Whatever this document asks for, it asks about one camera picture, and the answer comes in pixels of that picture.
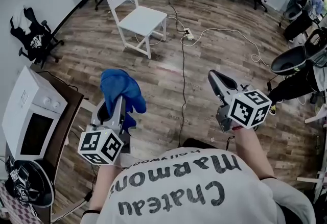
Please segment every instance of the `microwave door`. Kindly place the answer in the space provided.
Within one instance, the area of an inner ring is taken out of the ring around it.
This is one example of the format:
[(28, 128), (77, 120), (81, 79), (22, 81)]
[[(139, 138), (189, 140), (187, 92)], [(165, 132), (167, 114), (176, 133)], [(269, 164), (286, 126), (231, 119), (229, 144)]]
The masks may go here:
[(60, 115), (31, 104), (18, 140), (16, 159), (42, 159)]

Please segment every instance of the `microwave control knob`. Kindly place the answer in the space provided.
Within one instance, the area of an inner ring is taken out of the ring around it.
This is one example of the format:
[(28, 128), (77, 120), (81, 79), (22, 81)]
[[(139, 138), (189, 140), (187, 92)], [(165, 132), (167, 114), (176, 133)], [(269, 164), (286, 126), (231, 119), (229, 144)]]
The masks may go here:
[(49, 98), (49, 97), (45, 97), (44, 99), (43, 99), (43, 103), (44, 103), (44, 105), (49, 105), (50, 103), (51, 103), (51, 99)]
[(60, 103), (59, 103), (59, 102), (54, 102), (54, 103), (52, 104), (52, 107), (55, 108), (55, 109), (57, 109), (57, 108), (60, 107)]

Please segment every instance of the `checkered cloth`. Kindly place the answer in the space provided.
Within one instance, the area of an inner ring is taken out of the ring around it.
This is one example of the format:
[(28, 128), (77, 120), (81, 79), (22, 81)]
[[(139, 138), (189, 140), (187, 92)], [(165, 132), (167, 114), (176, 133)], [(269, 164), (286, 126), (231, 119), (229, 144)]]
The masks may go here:
[(12, 224), (42, 224), (37, 217), (33, 216), (32, 210), (28, 206), (23, 206), (9, 195), (4, 182), (0, 182), (0, 197), (8, 210)]

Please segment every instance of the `power strip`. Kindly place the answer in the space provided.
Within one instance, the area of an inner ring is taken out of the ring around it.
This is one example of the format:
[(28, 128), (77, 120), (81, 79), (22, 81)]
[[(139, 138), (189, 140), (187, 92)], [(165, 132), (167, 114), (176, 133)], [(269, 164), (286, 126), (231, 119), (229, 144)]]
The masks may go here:
[(184, 31), (187, 33), (187, 36), (186, 37), (187, 37), (188, 40), (193, 40), (194, 39), (194, 36), (191, 33), (190, 28), (185, 28)]

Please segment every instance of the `microwave oven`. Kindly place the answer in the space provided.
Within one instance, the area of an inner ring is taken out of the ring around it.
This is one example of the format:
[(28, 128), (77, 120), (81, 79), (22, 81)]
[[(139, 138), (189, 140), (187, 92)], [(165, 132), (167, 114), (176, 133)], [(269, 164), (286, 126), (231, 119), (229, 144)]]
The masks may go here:
[(42, 159), (66, 100), (42, 76), (26, 66), (11, 92), (2, 122), (15, 160)]

